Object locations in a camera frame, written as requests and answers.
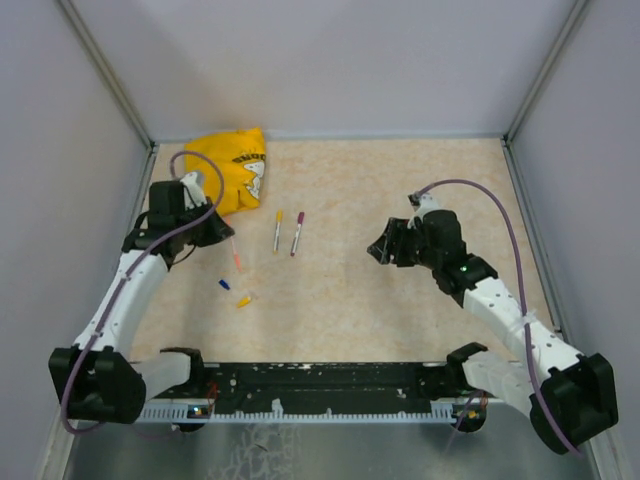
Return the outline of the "orange white pen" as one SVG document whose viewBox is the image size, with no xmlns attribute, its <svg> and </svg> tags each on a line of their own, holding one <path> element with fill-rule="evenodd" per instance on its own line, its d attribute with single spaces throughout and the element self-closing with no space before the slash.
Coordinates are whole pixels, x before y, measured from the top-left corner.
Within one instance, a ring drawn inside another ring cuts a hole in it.
<svg viewBox="0 0 640 480">
<path fill-rule="evenodd" d="M 234 260 L 234 264 L 236 266 L 236 269 L 239 273 L 242 273 L 243 269 L 242 269 L 242 262 L 239 256 L 239 252 L 237 249 L 237 245 L 235 242 L 234 238 L 231 238 L 231 248 L 232 248 L 232 255 L 233 255 L 233 260 Z"/>
</svg>

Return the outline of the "white pen yellow tip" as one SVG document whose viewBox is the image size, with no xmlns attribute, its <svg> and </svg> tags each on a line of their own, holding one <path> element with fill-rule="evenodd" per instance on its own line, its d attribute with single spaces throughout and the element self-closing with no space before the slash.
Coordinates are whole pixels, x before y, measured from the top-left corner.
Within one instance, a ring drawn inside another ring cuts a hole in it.
<svg viewBox="0 0 640 480">
<path fill-rule="evenodd" d="M 276 219 L 276 224 L 274 229 L 273 250 L 272 250 L 274 254 L 277 254 L 279 252 L 281 223 L 282 223 L 282 220 Z"/>
</svg>

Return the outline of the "white pen red marks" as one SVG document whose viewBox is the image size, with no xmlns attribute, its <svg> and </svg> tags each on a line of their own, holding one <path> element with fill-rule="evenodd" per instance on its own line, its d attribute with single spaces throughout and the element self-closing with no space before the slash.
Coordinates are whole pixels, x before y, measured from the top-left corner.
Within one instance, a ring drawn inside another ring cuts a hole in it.
<svg viewBox="0 0 640 480">
<path fill-rule="evenodd" d="M 290 256 L 291 257 L 295 257 L 295 255 L 297 253 L 297 249 L 298 249 L 298 245 L 299 245 L 299 241 L 300 241 L 300 236 L 301 236 L 301 231 L 302 231 L 302 223 L 301 222 L 297 222 L 296 231 L 295 231 L 294 238 L 292 240 L 291 249 L 290 249 Z"/>
</svg>

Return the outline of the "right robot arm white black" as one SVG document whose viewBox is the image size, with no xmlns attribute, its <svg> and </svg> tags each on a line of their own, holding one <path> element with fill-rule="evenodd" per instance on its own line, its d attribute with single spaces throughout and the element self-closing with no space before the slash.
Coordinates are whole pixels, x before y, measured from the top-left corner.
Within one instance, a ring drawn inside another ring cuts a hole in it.
<svg viewBox="0 0 640 480">
<path fill-rule="evenodd" d="M 432 210 L 390 218 L 367 252 L 379 264 L 429 269 L 439 289 L 482 320 L 518 359 L 482 347 L 459 355 L 446 372 L 461 396 L 482 390 L 529 418 L 553 452 L 564 454 L 619 421 L 614 372 L 600 354 L 586 356 L 535 315 L 524 313 L 497 271 L 467 250 L 456 214 Z"/>
</svg>

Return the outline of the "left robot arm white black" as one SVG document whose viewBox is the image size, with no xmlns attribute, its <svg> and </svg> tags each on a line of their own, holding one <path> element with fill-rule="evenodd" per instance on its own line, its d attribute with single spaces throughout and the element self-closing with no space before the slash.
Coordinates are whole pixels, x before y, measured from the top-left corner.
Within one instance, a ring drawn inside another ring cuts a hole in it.
<svg viewBox="0 0 640 480">
<path fill-rule="evenodd" d="M 128 355 L 157 289 L 186 248 L 205 248 L 234 234 L 205 195 L 199 173 L 159 181 L 149 189 L 148 209 L 126 236 L 105 297 L 81 334 L 48 361 L 65 428 L 72 421 L 132 424 L 145 404 L 176 388 L 201 394 L 208 384 L 199 350 L 168 347 L 132 362 Z"/>
</svg>

